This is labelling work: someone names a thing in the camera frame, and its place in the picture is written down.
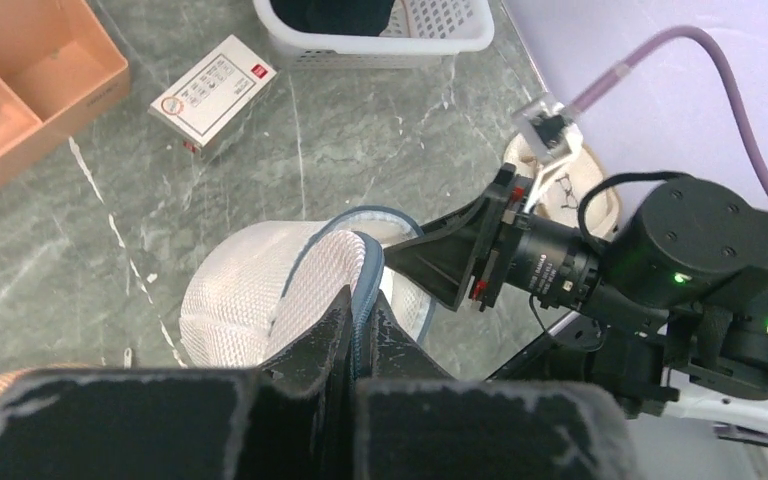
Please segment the white mesh laundry bag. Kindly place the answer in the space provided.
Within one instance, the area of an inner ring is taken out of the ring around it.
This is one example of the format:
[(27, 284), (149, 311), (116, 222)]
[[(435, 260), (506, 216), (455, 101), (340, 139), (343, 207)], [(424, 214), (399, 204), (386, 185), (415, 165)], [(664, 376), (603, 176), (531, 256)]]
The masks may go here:
[(398, 325), (420, 342), (435, 303), (386, 266), (384, 250), (422, 233), (409, 215), (384, 206), (245, 227), (192, 277), (180, 310), (183, 346), (198, 367), (257, 366), (309, 330), (344, 287), (356, 330), (383, 296)]

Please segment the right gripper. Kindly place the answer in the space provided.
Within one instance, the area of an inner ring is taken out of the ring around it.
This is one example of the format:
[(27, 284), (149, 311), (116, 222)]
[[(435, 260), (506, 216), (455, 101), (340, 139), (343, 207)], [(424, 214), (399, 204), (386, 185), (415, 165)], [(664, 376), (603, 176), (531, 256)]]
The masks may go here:
[(493, 307), (503, 286), (544, 308), (579, 310), (597, 283), (598, 261), (580, 232), (525, 208), (532, 180), (503, 164), (481, 196), (384, 249), (385, 265), (456, 311)]

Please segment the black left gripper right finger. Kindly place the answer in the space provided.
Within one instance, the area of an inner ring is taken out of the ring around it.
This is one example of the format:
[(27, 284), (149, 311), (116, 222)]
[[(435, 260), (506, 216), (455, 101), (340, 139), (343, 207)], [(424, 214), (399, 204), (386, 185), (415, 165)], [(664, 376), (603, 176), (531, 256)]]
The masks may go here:
[(355, 478), (642, 478), (626, 420), (603, 389), (449, 378), (384, 295), (367, 331), (372, 374), (355, 385)]

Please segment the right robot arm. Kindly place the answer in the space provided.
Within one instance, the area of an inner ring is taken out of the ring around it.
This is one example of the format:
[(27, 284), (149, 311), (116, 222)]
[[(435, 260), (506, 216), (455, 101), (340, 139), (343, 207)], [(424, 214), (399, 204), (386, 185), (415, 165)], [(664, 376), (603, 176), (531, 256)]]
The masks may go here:
[(630, 418), (705, 420), (768, 447), (768, 212), (674, 171), (602, 181), (571, 226), (534, 213), (536, 191), (506, 164), (386, 264), (450, 310), (512, 286), (533, 313), (563, 311), (496, 380), (591, 383)]

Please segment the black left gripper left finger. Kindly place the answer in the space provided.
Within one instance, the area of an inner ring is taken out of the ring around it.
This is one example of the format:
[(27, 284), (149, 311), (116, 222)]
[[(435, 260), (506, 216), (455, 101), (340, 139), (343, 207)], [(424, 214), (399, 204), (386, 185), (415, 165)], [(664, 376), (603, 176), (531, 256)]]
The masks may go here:
[(344, 479), (351, 294), (262, 367), (43, 369), (0, 396), (0, 479)]

